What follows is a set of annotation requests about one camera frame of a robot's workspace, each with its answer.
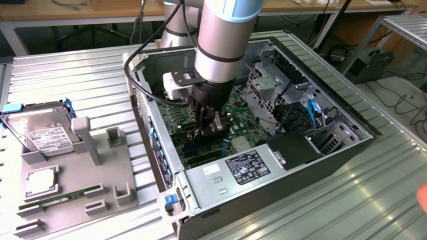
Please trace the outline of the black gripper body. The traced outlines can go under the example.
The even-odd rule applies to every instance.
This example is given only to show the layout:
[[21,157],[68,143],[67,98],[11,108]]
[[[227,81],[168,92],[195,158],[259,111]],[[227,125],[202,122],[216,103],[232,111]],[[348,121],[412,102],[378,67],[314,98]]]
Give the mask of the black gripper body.
[[220,111],[228,102],[230,95],[235,86],[235,79],[215,83],[204,81],[192,86],[191,101],[192,107],[198,110],[202,107],[210,107]]

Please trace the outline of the person hand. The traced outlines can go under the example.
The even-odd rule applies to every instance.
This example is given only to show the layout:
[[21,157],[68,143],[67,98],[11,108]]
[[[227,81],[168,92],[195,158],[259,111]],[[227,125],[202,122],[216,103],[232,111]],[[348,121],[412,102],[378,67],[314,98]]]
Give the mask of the person hand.
[[416,200],[424,213],[427,213],[427,184],[423,183],[416,190]]

